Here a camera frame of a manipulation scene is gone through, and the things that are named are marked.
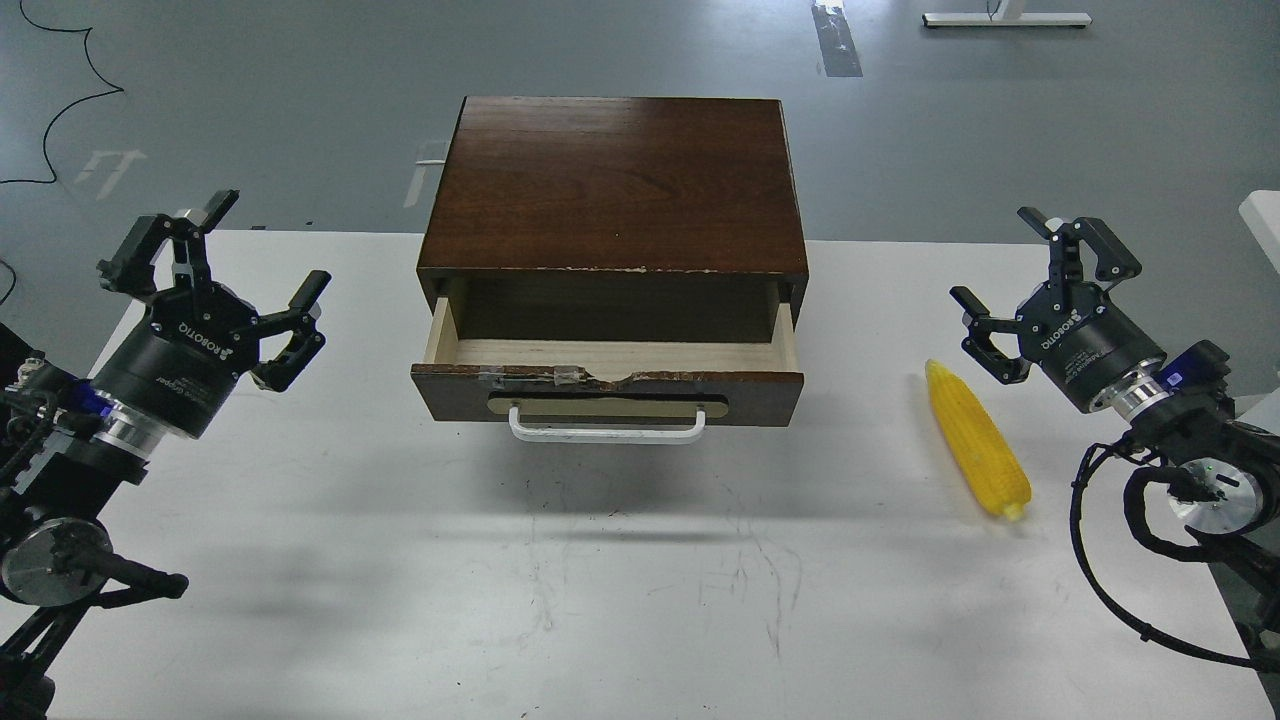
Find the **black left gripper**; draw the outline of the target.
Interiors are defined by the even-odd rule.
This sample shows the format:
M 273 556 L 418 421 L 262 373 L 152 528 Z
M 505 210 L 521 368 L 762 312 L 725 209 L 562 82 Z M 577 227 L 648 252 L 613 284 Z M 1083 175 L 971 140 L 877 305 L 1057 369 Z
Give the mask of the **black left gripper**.
M 250 370 L 259 388 L 273 392 L 288 389 L 325 345 L 316 323 L 329 272 L 311 270 L 287 309 L 266 316 L 225 286 L 212 284 L 206 236 L 239 196 L 238 190 L 223 190 L 204 208 L 178 217 L 140 217 L 114 256 L 97 263 L 104 290 L 152 299 L 91 386 L 191 438 L 209 428 L 239 375 L 259 361 L 260 340 L 289 334 L 274 359 Z M 165 243 L 174 250 L 175 288 L 157 293 L 155 259 Z

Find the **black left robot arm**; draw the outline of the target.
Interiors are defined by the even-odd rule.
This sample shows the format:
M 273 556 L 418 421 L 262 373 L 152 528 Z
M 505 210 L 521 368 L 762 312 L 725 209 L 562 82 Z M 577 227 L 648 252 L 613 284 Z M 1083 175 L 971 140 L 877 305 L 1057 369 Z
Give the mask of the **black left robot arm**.
M 44 719 L 54 659 L 91 609 L 178 600 L 188 579 L 116 553 L 100 512 L 137 486 L 168 436 L 196 439 L 244 375 L 287 389 L 325 343 L 310 272 L 288 306 L 259 313 L 212 278 L 207 236 L 238 199 L 215 193 L 180 215 L 141 217 L 113 258 L 105 290 L 143 318 L 99 372 L 82 378 L 3 329 L 3 598 L 33 609 L 3 643 L 5 719 Z

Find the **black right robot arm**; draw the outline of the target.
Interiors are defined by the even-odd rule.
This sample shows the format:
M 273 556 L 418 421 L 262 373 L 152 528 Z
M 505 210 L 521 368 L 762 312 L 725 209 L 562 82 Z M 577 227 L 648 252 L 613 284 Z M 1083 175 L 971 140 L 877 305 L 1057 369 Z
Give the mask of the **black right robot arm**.
M 1257 614 L 1277 629 L 1277 556 L 1249 533 L 1277 520 L 1277 437 L 1240 420 L 1228 395 L 1229 356 L 1202 340 L 1170 357 L 1111 297 L 1140 274 L 1139 260 L 1100 218 L 1018 215 L 1047 245 L 1047 277 L 1009 319 L 964 286 L 963 350 L 997 382 L 1024 382 L 1039 368 L 1079 413 L 1115 410 L 1126 432 L 1092 445 L 1071 482 L 1069 534 L 1076 562 L 1101 603 L 1139 638 L 1213 664 L 1275 674 L 1275 657 L 1220 653 L 1183 641 L 1124 609 L 1100 583 L 1082 534 L 1084 493 L 1110 459 L 1133 466 L 1123 515 L 1133 539 L 1178 562 L 1220 562 L 1258 594 Z

